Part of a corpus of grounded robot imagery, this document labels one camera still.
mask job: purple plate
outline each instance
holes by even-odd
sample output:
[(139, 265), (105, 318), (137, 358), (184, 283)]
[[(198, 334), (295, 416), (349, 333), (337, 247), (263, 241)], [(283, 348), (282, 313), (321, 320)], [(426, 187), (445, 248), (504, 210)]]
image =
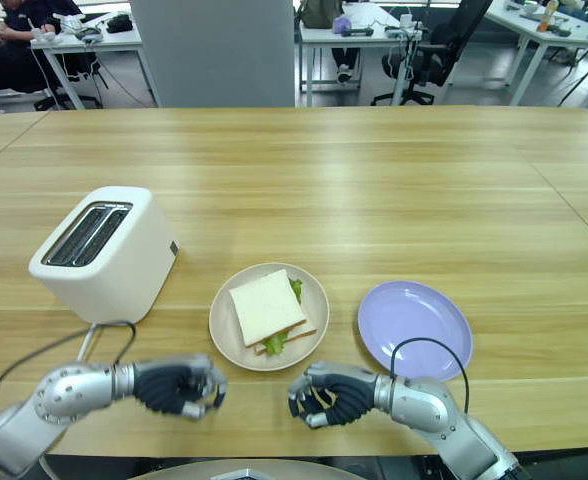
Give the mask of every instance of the purple plate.
[[(370, 290), (358, 310), (358, 329), (367, 349), (388, 370), (394, 347), (412, 337), (443, 342), (463, 366), (472, 358), (472, 331), (463, 313), (445, 295), (420, 283), (399, 280)], [(452, 355), (431, 342), (401, 347), (395, 361), (395, 373), (409, 378), (446, 381), (461, 372)]]

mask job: sandwich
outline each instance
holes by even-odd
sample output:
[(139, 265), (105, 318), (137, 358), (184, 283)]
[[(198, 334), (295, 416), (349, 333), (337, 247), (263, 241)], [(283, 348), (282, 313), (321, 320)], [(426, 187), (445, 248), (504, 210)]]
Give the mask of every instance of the sandwich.
[(316, 332), (300, 305), (301, 286), (281, 269), (230, 290), (247, 348), (276, 355), (285, 342)]

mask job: bottle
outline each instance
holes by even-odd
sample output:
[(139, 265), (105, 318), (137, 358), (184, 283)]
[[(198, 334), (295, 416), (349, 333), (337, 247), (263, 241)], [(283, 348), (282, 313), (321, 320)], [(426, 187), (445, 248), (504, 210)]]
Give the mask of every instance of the bottle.
[(545, 7), (545, 12), (543, 13), (543, 18), (541, 18), (541, 23), (538, 24), (536, 27), (537, 32), (546, 32), (547, 27), (549, 26), (550, 22), (552, 21), (552, 15), (558, 8), (558, 0), (550, 0)]

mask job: plate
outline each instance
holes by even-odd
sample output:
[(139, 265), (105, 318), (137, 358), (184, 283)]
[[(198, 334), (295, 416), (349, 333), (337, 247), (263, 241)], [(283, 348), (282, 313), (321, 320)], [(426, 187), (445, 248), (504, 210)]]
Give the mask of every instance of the plate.
[[(394, 281), (370, 290), (358, 311), (358, 329), (367, 349), (387, 370), (394, 347), (412, 337), (443, 342), (464, 367), (472, 358), (472, 331), (461, 310), (439, 291), (420, 283)], [(452, 355), (430, 342), (403, 346), (395, 361), (395, 373), (409, 378), (446, 381), (460, 373)]]
[[(287, 276), (303, 282), (301, 308), (316, 325), (316, 333), (285, 344), (279, 355), (268, 357), (256, 355), (254, 349), (247, 348), (241, 336), (241, 327), (236, 316), (230, 289), (257, 280), (265, 275), (285, 269)], [(330, 304), (320, 282), (313, 275), (295, 265), (287, 263), (261, 263), (246, 268), (232, 276), (223, 284), (210, 308), (210, 335), (219, 352), (230, 362), (259, 372), (282, 370), (300, 362), (321, 343), (330, 319)]]

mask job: lettuce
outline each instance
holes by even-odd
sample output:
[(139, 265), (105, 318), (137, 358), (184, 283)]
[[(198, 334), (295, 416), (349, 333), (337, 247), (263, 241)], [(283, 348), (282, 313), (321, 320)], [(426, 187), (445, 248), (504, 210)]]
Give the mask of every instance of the lettuce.
[(271, 337), (263, 340), (263, 345), (267, 349), (267, 356), (271, 357), (272, 355), (278, 355), (283, 351), (285, 348), (285, 340), (287, 340), (287, 334), (290, 333), (289, 330), (287, 332), (277, 333), (276, 335), (272, 335)]
[(296, 280), (292, 280), (291, 278), (290, 280), (290, 287), (292, 287), (292, 290), (294, 290), (294, 294), (296, 295), (296, 300), (298, 300), (298, 304), (301, 304), (301, 294), (303, 293), (303, 282), (301, 282), (300, 280), (296, 279)]
[[(294, 290), (294, 294), (296, 295), (296, 300), (298, 300), (298, 303), (301, 303), (301, 294), (303, 293), (303, 289), (302, 289), (302, 285), (303, 282), (301, 282), (300, 280), (296, 279), (296, 280), (292, 280), (291, 278), (290, 280), (290, 287), (292, 287), (292, 290)], [(275, 335), (272, 335), (271, 337), (266, 338), (265, 340), (263, 340), (261, 343), (265, 346), (265, 348), (267, 349), (267, 356), (271, 357), (272, 355), (278, 355), (279, 353), (281, 353), (283, 351), (283, 349), (285, 348), (285, 341), (287, 340), (287, 335), (290, 333), (289, 330), (285, 331), (285, 332), (281, 332), (281, 333), (277, 333)]]

